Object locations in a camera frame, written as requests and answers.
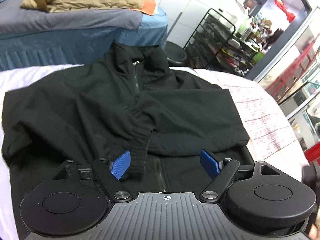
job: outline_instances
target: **metal bolt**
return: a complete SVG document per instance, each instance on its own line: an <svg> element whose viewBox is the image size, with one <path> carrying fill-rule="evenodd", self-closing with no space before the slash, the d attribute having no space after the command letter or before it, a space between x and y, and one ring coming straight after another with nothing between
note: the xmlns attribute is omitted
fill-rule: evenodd
<svg viewBox="0 0 320 240"><path fill-rule="evenodd" d="M218 197L218 194L214 191L205 191L202 193L202 196L206 199L215 199Z"/></svg>
<svg viewBox="0 0 320 240"><path fill-rule="evenodd" d="M120 200L124 200L130 197L130 193L126 192L126 191L118 191L115 193L115 198L116 199L120 199Z"/></svg>

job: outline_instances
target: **black round stool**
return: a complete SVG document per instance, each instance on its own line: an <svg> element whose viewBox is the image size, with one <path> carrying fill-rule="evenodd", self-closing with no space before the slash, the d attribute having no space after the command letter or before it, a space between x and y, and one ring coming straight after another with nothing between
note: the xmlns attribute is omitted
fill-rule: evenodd
<svg viewBox="0 0 320 240"><path fill-rule="evenodd" d="M168 58L170 67L185 67L188 63L188 55L186 51L179 45L167 41L165 46L165 53Z"/></svg>

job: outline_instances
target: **elastic cuff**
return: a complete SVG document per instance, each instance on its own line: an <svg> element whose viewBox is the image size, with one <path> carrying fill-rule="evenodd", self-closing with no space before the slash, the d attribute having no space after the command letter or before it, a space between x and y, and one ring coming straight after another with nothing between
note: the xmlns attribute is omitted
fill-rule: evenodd
<svg viewBox="0 0 320 240"><path fill-rule="evenodd" d="M152 127L149 125L140 125L133 132L133 139L130 143L131 164L128 172L138 179L142 178L144 174L145 158L151 133Z"/></svg>

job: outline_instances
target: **brown strap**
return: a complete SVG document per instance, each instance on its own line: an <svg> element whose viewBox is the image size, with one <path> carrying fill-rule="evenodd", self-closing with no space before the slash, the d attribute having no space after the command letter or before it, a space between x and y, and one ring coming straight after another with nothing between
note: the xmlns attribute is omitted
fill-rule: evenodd
<svg viewBox="0 0 320 240"><path fill-rule="evenodd" d="M45 0L34 0L36 2L36 4L38 5L38 7L45 11L45 12L50 12L49 8L48 8L48 4L46 3Z"/></svg>

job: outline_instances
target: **red fish decoration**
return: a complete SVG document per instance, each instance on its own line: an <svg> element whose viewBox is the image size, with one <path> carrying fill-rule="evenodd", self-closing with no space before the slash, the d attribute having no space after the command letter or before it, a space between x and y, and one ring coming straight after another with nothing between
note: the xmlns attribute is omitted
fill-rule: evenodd
<svg viewBox="0 0 320 240"><path fill-rule="evenodd" d="M281 0L275 0L275 4L286 14L289 23L292 23L296 16L293 13L287 11L287 8L284 6Z"/></svg>

